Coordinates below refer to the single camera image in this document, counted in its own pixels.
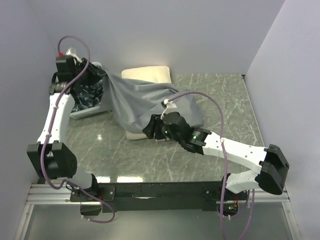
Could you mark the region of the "grey pillowcase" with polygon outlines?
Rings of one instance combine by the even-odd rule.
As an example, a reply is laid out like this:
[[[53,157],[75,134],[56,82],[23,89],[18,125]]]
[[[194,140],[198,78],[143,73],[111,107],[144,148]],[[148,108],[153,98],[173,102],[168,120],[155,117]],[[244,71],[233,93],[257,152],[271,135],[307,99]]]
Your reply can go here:
[[[140,134],[153,114],[160,115],[162,102],[187,91],[180,91],[172,83],[152,83],[122,78],[108,73],[103,78],[102,111],[112,111],[117,123],[126,131]]]

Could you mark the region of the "cream pillow with bear print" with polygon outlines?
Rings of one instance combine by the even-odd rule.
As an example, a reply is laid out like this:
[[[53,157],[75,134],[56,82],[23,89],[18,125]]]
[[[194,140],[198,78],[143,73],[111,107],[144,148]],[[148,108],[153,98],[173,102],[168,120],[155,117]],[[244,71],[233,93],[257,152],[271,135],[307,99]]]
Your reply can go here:
[[[125,69],[121,77],[130,84],[136,97],[147,101],[148,110],[158,103],[165,87],[172,84],[170,68],[165,65]]]

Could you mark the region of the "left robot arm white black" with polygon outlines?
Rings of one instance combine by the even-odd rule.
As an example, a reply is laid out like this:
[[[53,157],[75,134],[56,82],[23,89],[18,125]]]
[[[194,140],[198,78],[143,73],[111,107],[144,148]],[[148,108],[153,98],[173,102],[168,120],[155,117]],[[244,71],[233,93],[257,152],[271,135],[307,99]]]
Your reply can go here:
[[[77,190],[88,201],[96,200],[100,188],[94,174],[78,167],[76,156],[66,145],[70,115],[78,95],[86,86],[97,86],[106,75],[98,62],[60,54],[56,57],[57,71],[49,87],[49,109],[43,130],[36,143],[27,146],[27,156],[38,176],[53,189],[64,185]]]

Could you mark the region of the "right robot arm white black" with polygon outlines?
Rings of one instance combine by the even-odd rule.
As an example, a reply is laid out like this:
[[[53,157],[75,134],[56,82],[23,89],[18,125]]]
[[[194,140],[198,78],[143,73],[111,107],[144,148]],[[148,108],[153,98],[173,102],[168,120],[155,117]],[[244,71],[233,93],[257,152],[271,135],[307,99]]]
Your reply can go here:
[[[253,146],[222,138],[210,130],[190,126],[178,112],[164,117],[153,114],[142,132],[149,139],[173,140],[190,153],[226,158],[246,167],[245,172],[228,174],[226,183],[219,187],[226,200],[245,190],[260,188],[272,195],[284,191],[290,165],[277,145]]]

